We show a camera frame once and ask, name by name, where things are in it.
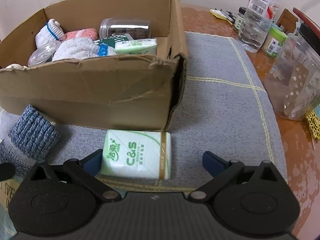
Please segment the green white tissue pack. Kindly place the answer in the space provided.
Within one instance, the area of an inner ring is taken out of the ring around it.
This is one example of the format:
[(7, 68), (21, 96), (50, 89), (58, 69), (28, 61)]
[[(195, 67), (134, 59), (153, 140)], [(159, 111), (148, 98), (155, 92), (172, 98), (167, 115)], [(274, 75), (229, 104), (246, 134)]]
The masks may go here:
[(100, 172), (121, 178), (170, 179), (170, 133), (109, 129)]

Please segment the white sock blue stripe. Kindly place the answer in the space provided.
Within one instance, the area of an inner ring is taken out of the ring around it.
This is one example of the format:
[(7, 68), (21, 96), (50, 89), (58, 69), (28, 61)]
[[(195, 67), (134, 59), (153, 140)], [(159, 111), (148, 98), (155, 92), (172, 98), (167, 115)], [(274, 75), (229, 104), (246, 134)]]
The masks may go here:
[(114, 56), (116, 51), (106, 44), (97, 45), (92, 39), (80, 37), (69, 39), (61, 43), (54, 53), (52, 61), (67, 59), (84, 60), (100, 56)]
[(64, 41), (66, 35), (59, 22), (51, 18), (35, 36), (36, 47), (40, 48), (52, 41)]

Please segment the clear jar black contents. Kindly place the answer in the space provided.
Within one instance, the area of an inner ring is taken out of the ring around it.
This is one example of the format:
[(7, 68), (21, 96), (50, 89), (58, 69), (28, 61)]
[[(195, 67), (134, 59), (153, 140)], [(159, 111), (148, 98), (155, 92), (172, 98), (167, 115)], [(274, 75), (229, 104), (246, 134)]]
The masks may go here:
[(100, 39), (121, 34), (129, 34), (134, 40), (150, 38), (150, 21), (133, 18), (106, 18), (101, 22)]

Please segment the blue white doll toy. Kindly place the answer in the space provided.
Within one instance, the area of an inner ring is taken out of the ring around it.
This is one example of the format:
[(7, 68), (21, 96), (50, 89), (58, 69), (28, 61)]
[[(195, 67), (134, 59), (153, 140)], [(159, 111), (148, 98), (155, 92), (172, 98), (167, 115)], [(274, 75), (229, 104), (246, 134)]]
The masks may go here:
[(13, 64), (10, 64), (6, 67), (6, 69), (28, 69), (27, 66), (22, 66), (20, 64), (17, 64), (17, 63), (13, 63)]

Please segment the white green bottle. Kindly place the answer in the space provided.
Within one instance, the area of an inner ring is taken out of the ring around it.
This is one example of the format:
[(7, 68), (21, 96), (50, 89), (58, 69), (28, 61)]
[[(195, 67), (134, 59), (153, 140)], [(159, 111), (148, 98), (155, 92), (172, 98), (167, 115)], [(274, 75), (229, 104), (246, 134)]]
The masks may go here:
[(114, 35), (102, 39), (98, 39), (93, 41), (96, 45), (106, 44), (109, 47), (115, 48), (115, 44), (117, 42), (123, 42), (123, 41), (132, 41), (133, 38), (129, 34), (121, 34), (121, 35)]

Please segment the blue knitted sock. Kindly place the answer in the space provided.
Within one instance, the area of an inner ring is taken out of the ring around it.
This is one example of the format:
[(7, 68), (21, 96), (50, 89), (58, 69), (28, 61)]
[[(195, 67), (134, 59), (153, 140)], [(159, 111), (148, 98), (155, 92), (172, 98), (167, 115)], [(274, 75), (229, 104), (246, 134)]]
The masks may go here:
[(24, 177), (36, 162), (46, 160), (60, 132), (36, 108), (28, 105), (1, 142), (1, 163), (11, 163)]

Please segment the blue grey checked cloth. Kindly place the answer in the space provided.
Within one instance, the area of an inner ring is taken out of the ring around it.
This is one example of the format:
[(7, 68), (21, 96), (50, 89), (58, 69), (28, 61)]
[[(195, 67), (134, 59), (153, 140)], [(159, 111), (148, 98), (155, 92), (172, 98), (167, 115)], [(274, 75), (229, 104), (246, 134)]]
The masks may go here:
[(258, 165), (273, 158), (282, 175), (286, 164), (273, 108), (246, 52), (233, 38), (186, 33), (189, 48), (188, 77), (182, 101), (169, 125), (171, 178), (163, 190), (173, 190), (176, 201), (164, 202), (154, 180), (129, 183), (136, 191), (148, 191), (151, 215), (141, 225), (157, 218), (173, 226), (177, 209), (187, 205), (182, 191), (190, 191), (210, 180), (202, 166), (202, 155), (211, 151), (226, 159)]

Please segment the yellow paper note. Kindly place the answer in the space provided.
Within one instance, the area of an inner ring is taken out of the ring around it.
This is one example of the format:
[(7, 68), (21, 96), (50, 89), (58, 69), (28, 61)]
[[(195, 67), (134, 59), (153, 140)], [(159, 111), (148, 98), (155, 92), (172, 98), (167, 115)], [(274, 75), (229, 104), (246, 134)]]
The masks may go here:
[(7, 210), (16, 190), (19, 187), (19, 183), (13, 179), (1, 181), (0, 183), (0, 202), (1, 205)]

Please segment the brown cardboard box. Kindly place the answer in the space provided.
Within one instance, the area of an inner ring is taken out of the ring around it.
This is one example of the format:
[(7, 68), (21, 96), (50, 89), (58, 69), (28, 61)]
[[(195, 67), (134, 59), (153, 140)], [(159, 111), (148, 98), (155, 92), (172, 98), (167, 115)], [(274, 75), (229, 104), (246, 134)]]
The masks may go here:
[[(150, 21), (157, 55), (48, 62), (28, 69), (35, 36), (54, 18), (65, 31), (97, 28), (107, 17)], [(164, 131), (180, 103), (188, 51), (179, 0), (65, 0), (33, 14), (1, 42), (1, 106), (27, 105), (48, 119), (104, 129)]]

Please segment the large clear plastic container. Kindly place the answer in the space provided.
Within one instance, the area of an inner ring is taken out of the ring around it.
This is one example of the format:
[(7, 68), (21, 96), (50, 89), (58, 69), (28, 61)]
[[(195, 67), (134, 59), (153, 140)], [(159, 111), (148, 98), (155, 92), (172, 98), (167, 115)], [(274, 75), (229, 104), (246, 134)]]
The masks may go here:
[(303, 22), (289, 34), (263, 83), (274, 111), (302, 120), (319, 102), (319, 37)]

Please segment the pink knitted sock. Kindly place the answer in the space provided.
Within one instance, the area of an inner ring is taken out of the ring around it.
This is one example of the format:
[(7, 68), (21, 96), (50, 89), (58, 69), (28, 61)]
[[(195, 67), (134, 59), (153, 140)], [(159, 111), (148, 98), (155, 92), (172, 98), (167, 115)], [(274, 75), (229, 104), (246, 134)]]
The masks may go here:
[(98, 39), (98, 33), (94, 28), (75, 30), (66, 33), (66, 40), (81, 37), (87, 37), (94, 41)]

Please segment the green lid jar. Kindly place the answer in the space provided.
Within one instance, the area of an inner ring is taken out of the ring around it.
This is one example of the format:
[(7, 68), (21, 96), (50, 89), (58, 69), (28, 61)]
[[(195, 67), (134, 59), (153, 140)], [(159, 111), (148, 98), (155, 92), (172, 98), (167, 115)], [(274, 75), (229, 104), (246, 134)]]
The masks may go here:
[(276, 57), (286, 39), (287, 35), (284, 32), (278, 28), (271, 27), (262, 46), (263, 52), (271, 57)]

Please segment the dark lid small jar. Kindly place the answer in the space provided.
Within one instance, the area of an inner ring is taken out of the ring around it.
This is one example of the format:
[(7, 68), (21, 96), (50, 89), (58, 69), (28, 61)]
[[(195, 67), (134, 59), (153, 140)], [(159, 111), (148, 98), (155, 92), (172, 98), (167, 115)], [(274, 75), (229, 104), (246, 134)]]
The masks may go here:
[(240, 30), (241, 24), (244, 20), (245, 12), (246, 12), (246, 7), (239, 7), (238, 14), (234, 22), (234, 30), (237, 32)]

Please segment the wooden chair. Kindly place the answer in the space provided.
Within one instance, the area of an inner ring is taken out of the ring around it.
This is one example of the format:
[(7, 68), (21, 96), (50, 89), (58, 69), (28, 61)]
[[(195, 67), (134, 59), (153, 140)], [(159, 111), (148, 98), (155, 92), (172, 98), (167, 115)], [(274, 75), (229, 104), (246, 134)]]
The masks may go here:
[(285, 33), (294, 33), (296, 29), (296, 23), (298, 18), (292, 14), (288, 9), (284, 9), (281, 13), (280, 18), (278, 19), (276, 25)]

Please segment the clear water bottle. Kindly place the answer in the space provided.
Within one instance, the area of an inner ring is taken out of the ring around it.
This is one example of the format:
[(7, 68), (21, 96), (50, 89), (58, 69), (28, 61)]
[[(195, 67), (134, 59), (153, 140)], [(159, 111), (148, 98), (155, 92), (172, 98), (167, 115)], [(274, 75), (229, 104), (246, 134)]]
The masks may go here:
[(281, 0), (248, 0), (238, 40), (245, 50), (256, 53), (264, 43)]

